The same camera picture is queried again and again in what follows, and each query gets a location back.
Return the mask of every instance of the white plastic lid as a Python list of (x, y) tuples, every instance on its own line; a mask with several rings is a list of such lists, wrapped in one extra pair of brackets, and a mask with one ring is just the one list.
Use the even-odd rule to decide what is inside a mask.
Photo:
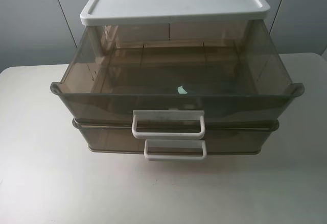
[(250, 20), (269, 9), (265, 0), (89, 0), (80, 17), (86, 26)]

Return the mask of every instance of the white table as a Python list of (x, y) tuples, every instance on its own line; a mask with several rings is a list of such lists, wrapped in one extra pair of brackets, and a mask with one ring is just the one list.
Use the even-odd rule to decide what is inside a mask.
[(282, 55), (306, 91), (255, 156), (148, 162), (88, 150), (50, 83), (67, 65), (0, 74), (0, 223), (327, 223), (327, 62)]

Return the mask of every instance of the drawer handle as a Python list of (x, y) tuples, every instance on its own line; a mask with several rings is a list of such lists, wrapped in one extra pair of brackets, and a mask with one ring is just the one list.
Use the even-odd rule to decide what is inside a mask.
[[(187, 110), (134, 110), (132, 133), (137, 139), (185, 139), (200, 140), (205, 133), (204, 111)], [(138, 120), (199, 120), (201, 131), (198, 133), (172, 133), (172, 132), (137, 132)]]
[[(202, 148), (202, 156), (148, 154), (149, 147)], [(144, 157), (149, 161), (198, 161), (206, 158), (205, 141), (197, 140), (146, 140)]]

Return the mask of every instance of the table surface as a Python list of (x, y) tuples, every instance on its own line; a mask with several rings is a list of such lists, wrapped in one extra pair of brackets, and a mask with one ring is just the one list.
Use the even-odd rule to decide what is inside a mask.
[(306, 91), (258, 155), (92, 153), (50, 92), (67, 65), (0, 74), (0, 223), (326, 223), (327, 62), (281, 55)]

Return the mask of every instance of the transparent brown drawer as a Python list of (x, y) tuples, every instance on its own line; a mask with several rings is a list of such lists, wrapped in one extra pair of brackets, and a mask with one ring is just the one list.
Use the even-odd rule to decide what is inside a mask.
[[(87, 125), (73, 120), (75, 128), (84, 136), (94, 152), (143, 154), (144, 139), (136, 139), (129, 125)], [(275, 121), (237, 123), (206, 123), (205, 141), (208, 155), (257, 154), (269, 135), (278, 129)], [(140, 130), (197, 132), (198, 125), (141, 124)], [(197, 148), (149, 148), (150, 154), (201, 155)]]
[(51, 90), (78, 122), (133, 110), (203, 110), (208, 122), (276, 120), (304, 92), (262, 20), (87, 27)]

